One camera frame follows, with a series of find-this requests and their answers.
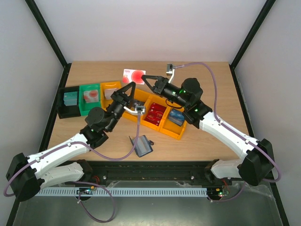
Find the white red-dot credit card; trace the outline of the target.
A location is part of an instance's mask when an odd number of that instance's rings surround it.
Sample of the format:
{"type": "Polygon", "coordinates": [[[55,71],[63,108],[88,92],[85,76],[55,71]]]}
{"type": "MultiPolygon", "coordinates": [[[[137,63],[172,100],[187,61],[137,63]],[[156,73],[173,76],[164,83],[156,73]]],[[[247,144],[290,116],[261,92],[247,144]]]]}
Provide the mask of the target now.
{"type": "Polygon", "coordinates": [[[144,70],[134,70],[134,69],[124,69],[123,71],[123,83],[131,83],[135,82],[139,85],[144,85],[144,81],[142,76],[146,74],[144,70]]]}

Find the yellow triple storage bin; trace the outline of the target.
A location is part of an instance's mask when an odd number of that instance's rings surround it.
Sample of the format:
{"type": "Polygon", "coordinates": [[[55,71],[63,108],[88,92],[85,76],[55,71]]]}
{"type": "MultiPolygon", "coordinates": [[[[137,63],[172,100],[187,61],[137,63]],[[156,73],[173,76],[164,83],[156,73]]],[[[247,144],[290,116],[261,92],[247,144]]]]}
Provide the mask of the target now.
{"type": "Polygon", "coordinates": [[[145,114],[141,115],[140,119],[141,125],[177,140],[182,138],[187,123],[178,125],[169,119],[171,113],[177,111],[177,105],[169,106],[165,99],[140,89],[135,90],[134,102],[130,110],[135,111],[136,105],[145,107],[145,114]]]}

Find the blue leather card holder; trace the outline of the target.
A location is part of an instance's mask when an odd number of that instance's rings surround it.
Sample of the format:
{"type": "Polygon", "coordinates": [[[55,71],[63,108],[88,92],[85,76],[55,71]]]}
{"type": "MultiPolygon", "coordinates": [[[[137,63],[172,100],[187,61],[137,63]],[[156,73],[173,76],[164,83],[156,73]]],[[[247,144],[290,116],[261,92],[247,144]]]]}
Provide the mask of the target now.
{"type": "Polygon", "coordinates": [[[138,157],[143,157],[151,152],[153,152],[152,146],[154,142],[149,140],[145,135],[137,138],[137,143],[135,146],[135,153],[138,157]]]}

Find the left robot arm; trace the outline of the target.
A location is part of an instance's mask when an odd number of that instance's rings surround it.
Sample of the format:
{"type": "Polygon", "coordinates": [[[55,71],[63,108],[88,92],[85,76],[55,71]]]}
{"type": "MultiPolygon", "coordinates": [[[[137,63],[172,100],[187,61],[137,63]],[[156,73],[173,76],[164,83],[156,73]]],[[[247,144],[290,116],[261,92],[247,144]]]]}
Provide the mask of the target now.
{"type": "Polygon", "coordinates": [[[83,181],[89,168],[84,163],[62,166],[67,160],[100,147],[109,137],[121,116],[132,106],[136,84],[131,82],[111,95],[113,102],[104,110],[92,108],[85,118],[86,126],[65,142],[43,152],[15,155],[6,173],[5,197],[19,202],[34,197],[40,190],[64,182],[83,181]]]}

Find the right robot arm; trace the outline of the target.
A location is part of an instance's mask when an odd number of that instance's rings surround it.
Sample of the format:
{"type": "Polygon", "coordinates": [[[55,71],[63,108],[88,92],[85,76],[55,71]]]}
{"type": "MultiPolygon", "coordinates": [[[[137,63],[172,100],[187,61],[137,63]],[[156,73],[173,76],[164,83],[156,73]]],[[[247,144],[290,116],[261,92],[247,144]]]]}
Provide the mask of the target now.
{"type": "Polygon", "coordinates": [[[203,90],[196,78],[187,78],[177,87],[162,76],[143,75],[142,80],[150,90],[168,101],[184,108],[183,115],[188,124],[201,129],[228,146],[237,160],[217,160],[206,171],[205,179],[214,185],[221,178],[241,178],[257,186],[273,169],[272,144],[250,137],[229,125],[201,101],[203,90]]]}

